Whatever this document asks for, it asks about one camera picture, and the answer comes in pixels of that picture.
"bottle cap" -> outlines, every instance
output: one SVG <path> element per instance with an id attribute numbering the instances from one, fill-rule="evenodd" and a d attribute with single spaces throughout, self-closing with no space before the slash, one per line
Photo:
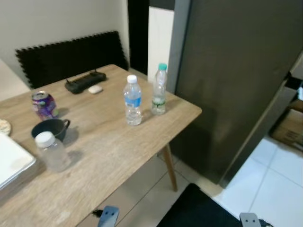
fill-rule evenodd
<path id="1" fill-rule="evenodd" d="M 44 131 L 35 137 L 35 142 L 39 148 L 46 148 L 55 142 L 55 136 L 50 131 Z"/>
<path id="2" fill-rule="evenodd" d="M 160 63 L 158 69 L 159 70 L 166 70 L 167 69 L 167 65 L 165 63 Z"/>
<path id="3" fill-rule="evenodd" d="M 136 75 L 128 75 L 127 82 L 130 84 L 137 83 L 137 76 Z"/>

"water bottle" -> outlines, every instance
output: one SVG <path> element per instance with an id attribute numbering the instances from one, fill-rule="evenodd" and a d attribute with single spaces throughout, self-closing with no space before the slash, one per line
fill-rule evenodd
<path id="1" fill-rule="evenodd" d="M 151 112 L 155 115 L 165 113 L 165 91 L 166 91 L 166 73 L 167 65 L 164 63 L 159 64 L 159 69 L 153 81 L 153 97 Z"/>
<path id="2" fill-rule="evenodd" d="M 141 88 L 137 83 L 137 77 L 135 75 L 127 76 L 127 85 L 124 88 L 124 98 L 126 122 L 129 125 L 140 124 L 142 120 L 140 110 Z"/>
<path id="3" fill-rule="evenodd" d="M 65 151 L 64 145 L 50 131 L 38 134 L 35 142 L 42 160 L 51 171 L 61 172 L 70 165 L 71 160 Z"/>

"white bottle cap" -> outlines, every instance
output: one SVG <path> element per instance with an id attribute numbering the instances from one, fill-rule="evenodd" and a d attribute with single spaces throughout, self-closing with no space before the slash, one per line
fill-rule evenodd
<path id="1" fill-rule="evenodd" d="M 137 83 L 137 76 L 136 75 L 128 75 L 127 82 L 130 84 Z"/>
<path id="2" fill-rule="evenodd" d="M 55 136 L 50 131 L 44 131 L 36 136 L 35 142 L 39 148 L 46 148 L 55 142 Z"/>

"blue bottle label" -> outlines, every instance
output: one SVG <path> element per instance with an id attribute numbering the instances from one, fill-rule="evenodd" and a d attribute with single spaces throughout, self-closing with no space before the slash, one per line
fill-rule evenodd
<path id="1" fill-rule="evenodd" d="M 125 105 L 127 107 L 139 107 L 141 105 L 141 97 L 137 99 L 125 98 Z"/>

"black controller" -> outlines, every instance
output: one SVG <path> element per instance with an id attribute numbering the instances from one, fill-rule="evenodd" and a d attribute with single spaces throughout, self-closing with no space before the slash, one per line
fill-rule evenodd
<path id="1" fill-rule="evenodd" d="M 74 81 L 66 80 L 65 87 L 73 94 L 79 94 L 85 89 L 101 81 L 105 81 L 106 79 L 106 75 L 103 72 L 97 72 L 95 70 L 93 72 L 90 72 L 88 75 Z"/>

